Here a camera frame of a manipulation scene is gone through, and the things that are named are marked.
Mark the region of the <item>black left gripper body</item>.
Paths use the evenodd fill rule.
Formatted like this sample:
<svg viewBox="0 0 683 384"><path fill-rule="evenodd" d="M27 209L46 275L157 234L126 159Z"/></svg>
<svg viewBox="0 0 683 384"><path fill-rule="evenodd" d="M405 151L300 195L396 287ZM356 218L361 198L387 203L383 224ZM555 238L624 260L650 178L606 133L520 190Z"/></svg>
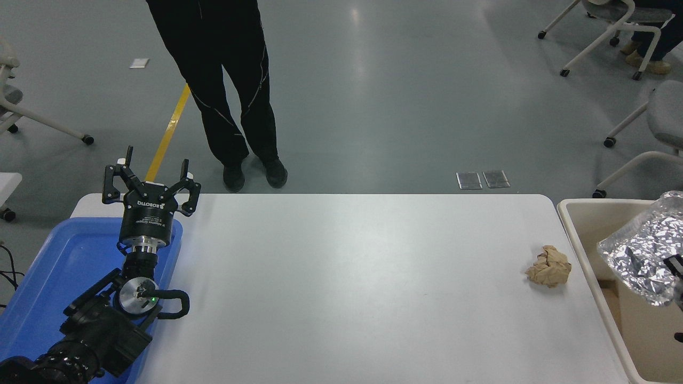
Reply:
<svg viewBox="0 0 683 384"><path fill-rule="evenodd" d="M173 215L178 207L175 199L161 202L165 186L144 183L141 192L130 189L123 197L124 214L119 242L125 246L142 243L142 238L151 238L156 246L171 243Z"/></svg>

